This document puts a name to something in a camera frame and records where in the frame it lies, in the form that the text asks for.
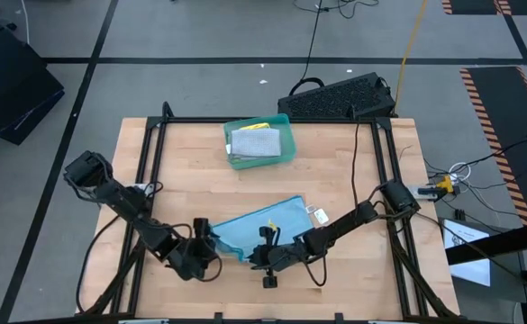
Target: gray floor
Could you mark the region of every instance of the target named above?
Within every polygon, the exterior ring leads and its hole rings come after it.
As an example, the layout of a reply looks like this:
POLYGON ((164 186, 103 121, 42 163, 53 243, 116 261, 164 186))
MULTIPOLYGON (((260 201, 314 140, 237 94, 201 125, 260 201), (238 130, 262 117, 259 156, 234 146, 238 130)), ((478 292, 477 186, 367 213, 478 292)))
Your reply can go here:
MULTIPOLYGON (((109 2, 27 0, 32 47, 43 57, 90 57, 109 2)), ((15 34, 23 40, 19 3, 0 1, 3 15, 19 24, 15 34)), ((300 0, 299 4, 313 7, 314 1, 300 0)), ((418 9, 418 1, 381 0, 376 7, 359 6, 356 17, 349 21, 336 12, 322 14, 313 55, 400 58, 418 9)), ((527 45, 527 16, 514 19, 527 45)), ((312 13, 297 10, 290 1, 120 0, 102 57, 304 57, 313 21, 312 13)), ((412 57, 521 55, 502 16, 446 15, 439 1, 430 1, 412 57)), ((423 154, 441 168, 490 153, 459 68, 408 66, 398 107, 402 117, 415 118, 423 154)), ((277 64, 98 65, 66 163, 86 149, 111 157, 121 119, 158 114, 165 100, 177 116, 275 113, 277 99, 288 93, 303 69, 303 65, 277 64)), ((49 70, 66 87, 66 95, 21 146, 0 140, 0 305, 86 65, 50 65, 49 70)), ((332 83, 372 71, 395 88, 398 65, 311 65, 308 76, 332 83)), ((474 185, 503 181, 492 160, 475 166, 470 179, 474 185)), ((513 211, 503 187, 483 195, 498 209, 513 211)), ((453 205, 492 225, 520 226, 512 216, 497 217, 468 193, 453 205)), ((437 209, 440 216, 452 214, 442 203, 437 209)), ((93 237, 96 215, 96 206, 78 201, 59 179, 11 320, 73 313, 80 261, 93 237)), ((513 302, 478 296, 465 283, 456 282, 456 290, 464 315, 512 322, 513 302)), ((516 322, 521 321, 519 314, 516 322)))

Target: yellow cable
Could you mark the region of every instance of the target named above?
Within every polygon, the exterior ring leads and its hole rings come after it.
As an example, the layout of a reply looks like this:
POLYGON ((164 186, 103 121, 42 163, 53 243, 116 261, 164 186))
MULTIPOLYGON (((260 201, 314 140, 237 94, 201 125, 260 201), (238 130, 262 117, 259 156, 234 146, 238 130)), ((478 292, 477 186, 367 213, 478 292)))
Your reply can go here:
POLYGON ((413 42, 415 41, 415 36, 417 35, 417 31, 419 30, 419 25, 422 22, 423 14, 425 13, 425 7, 427 6, 427 0, 423 0, 422 6, 419 9, 419 13, 417 14, 417 19, 415 20, 415 26, 413 27, 413 30, 411 31, 411 37, 409 38, 409 43, 407 44, 407 49, 405 50, 404 59, 401 61, 401 68, 399 69, 399 80, 397 81, 397 90, 395 91, 395 108, 394 112, 397 110, 397 106, 399 105, 399 98, 401 94, 401 84, 404 82, 404 70, 405 70, 405 62, 407 58, 409 58, 409 53, 411 53, 411 47, 413 46, 413 42))

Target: green plastic container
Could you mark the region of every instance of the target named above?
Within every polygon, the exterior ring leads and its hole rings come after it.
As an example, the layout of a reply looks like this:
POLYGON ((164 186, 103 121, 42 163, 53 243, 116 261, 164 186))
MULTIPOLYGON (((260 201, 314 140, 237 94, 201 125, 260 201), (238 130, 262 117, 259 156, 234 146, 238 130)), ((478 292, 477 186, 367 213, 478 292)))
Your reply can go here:
POLYGON ((240 161, 232 160, 231 156, 227 156, 227 161, 232 168, 240 170, 248 167, 261 167, 268 166, 276 163, 291 161, 297 153, 295 147, 295 140, 293 139, 293 133, 291 132, 291 126, 289 125, 289 117, 286 114, 280 113, 274 116, 257 117, 248 120, 241 121, 229 121, 223 125, 225 131, 225 143, 230 143, 231 132, 238 130, 241 127, 253 125, 256 123, 268 122, 272 129, 279 130, 281 139, 281 156, 279 157, 267 157, 258 158, 252 161, 240 161))

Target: yellow object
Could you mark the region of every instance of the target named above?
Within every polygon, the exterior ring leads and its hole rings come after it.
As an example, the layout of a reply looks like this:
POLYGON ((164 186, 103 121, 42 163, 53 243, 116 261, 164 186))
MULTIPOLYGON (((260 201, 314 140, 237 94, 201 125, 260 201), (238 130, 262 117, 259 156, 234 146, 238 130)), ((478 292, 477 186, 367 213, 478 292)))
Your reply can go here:
POLYGON ((411 37, 409 38, 409 43, 407 44, 407 49, 405 50, 404 59, 401 61, 401 67, 399 68, 399 80, 397 81, 397 89, 395 91, 395 107, 393 109, 393 112, 397 110, 397 107, 399 106, 399 98, 401 94, 401 84, 404 82, 404 70, 405 70, 405 62, 407 58, 409 58, 409 53, 411 53, 411 47, 413 46, 413 43, 415 42, 415 36, 417 35, 417 30, 419 30, 419 25, 422 22, 423 14, 425 13, 425 7, 427 6, 427 0, 423 0, 422 6, 419 8, 419 13, 417 14, 417 18, 415 20, 415 26, 413 27, 413 30, 411 31, 411 37))
POLYGON ((269 219, 269 227, 273 229, 273 231, 277 231, 277 226, 275 226, 275 224, 271 221, 271 219, 269 219))
POLYGON ((453 193, 453 183, 451 182, 451 178, 446 175, 443 177, 443 181, 436 184, 438 188, 445 188, 447 189, 448 194, 453 193))
POLYGON ((262 128, 271 128, 271 127, 269 126, 268 122, 261 122, 261 123, 254 124, 254 125, 243 126, 240 128, 240 130, 258 130, 262 128))

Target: wooden tabletop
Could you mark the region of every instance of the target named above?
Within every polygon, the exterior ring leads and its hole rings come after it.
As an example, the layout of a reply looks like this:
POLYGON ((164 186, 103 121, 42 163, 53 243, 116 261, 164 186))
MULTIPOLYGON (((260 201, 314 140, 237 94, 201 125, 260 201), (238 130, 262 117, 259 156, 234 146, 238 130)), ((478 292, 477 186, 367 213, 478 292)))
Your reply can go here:
MULTIPOLYGON (((113 167, 114 177, 124 185, 134 182, 145 122, 144 118, 123 120, 113 167)), ((414 121, 394 119, 392 123, 404 183, 426 183, 414 121)), ((306 204, 323 208, 331 221, 352 210, 350 173, 355 125, 292 124, 292 129, 297 145, 293 161, 236 171, 226 160, 222 124, 168 124, 159 171, 159 180, 165 187, 156 196, 152 216, 170 224, 192 223, 195 217, 206 217, 215 224, 297 194, 304 197, 306 204)), ((391 178, 383 131, 380 137, 391 178)), ((373 139, 367 125, 359 128, 355 182, 360 201, 379 184, 373 139)), ((432 203, 423 202, 421 206, 422 214, 436 218, 432 203)), ((97 231, 113 216, 104 207, 97 231)), ((423 277, 452 311, 459 312, 438 226, 413 217, 412 227, 423 277)), ((124 221, 117 221, 93 247, 81 289, 84 307, 93 304, 114 276, 124 228, 124 221)), ((352 231, 330 249, 328 279, 323 288, 313 284, 303 265, 295 265, 277 273, 277 289, 263 289, 263 271, 250 270, 249 264, 240 264, 229 256, 223 256, 223 272, 214 282, 185 282, 147 254, 137 316, 211 319, 221 311, 226 319, 329 320, 335 312, 342 312, 346 320, 399 320, 402 316, 391 256, 382 220, 352 231)), ((216 268, 215 261, 206 277, 216 268)), ((321 262, 311 268, 316 277, 322 278, 321 262)), ((408 273, 406 279, 411 310, 416 314, 408 273)), ((125 289, 130 289, 130 283, 128 279, 125 289)))

